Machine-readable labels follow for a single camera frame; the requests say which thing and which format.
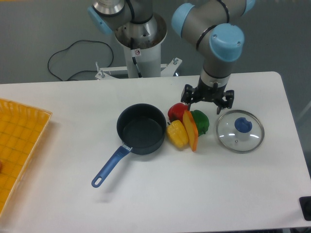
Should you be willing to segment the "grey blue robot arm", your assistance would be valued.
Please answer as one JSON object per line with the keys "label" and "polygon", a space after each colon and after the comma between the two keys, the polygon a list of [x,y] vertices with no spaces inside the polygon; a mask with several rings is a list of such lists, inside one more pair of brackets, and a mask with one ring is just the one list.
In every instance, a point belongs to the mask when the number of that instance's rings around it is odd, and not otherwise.
{"label": "grey blue robot arm", "polygon": [[[186,85],[181,101],[215,103],[230,109],[234,91],[226,90],[243,45],[242,30],[232,21],[254,6],[253,0],[210,0],[201,6],[180,5],[171,20],[173,30],[204,57],[196,87]],[[89,8],[93,23],[104,34],[114,34],[123,46],[129,78],[158,77],[161,44],[167,35],[164,19],[150,0],[97,0]]]}

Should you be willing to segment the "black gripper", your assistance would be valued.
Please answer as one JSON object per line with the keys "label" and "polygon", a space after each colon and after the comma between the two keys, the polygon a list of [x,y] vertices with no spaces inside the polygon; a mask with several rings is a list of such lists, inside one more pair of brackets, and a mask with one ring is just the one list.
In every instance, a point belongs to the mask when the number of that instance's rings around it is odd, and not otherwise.
{"label": "black gripper", "polygon": [[216,113],[219,115],[223,109],[231,109],[234,102],[234,90],[224,92],[225,88],[226,85],[222,87],[217,84],[208,86],[199,79],[196,88],[189,84],[184,86],[180,101],[188,106],[188,110],[190,110],[192,104],[198,101],[216,102]]}

